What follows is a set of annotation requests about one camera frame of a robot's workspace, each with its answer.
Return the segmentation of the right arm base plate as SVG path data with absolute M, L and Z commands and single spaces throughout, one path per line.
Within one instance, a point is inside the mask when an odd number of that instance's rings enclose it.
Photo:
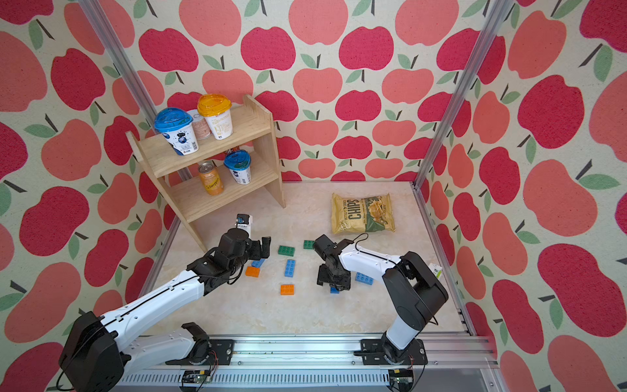
M 423 341 L 413 339 L 405 349 L 398 349 L 384 338 L 362 339 L 354 356 L 364 365 L 410 366 L 426 365 L 428 358 Z

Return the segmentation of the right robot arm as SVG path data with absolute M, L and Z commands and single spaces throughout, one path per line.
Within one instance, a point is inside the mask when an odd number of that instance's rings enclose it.
M 428 364 L 424 343 L 417 336 L 448 301 L 445 287 L 432 269 L 414 252 L 390 256 L 360 248 L 358 242 L 333 242 L 322 235 L 313 249 L 323 260 L 317 284 L 339 292 L 351 288 L 352 274 L 359 273 L 382 282 L 390 295 L 397 318 L 378 339 L 363 339 L 354 356 L 365 365 Z

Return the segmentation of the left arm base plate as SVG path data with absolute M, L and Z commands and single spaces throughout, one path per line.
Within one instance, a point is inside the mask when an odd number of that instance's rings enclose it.
M 229 366 L 233 357 L 234 340 L 209 339 L 194 343 L 183 359 L 167 361 L 167 365 Z

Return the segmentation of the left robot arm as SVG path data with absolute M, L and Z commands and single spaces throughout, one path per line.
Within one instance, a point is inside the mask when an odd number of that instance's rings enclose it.
M 211 338 L 196 323 L 145 337 L 156 323 L 224 284 L 234 284 L 248 261 L 270 255 L 271 239 L 252 240 L 231 228 L 220 243 L 167 284 L 103 315 L 89 311 L 72 325 L 59 365 L 73 391 L 109 391 L 125 376 L 158 364 L 217 365 Z

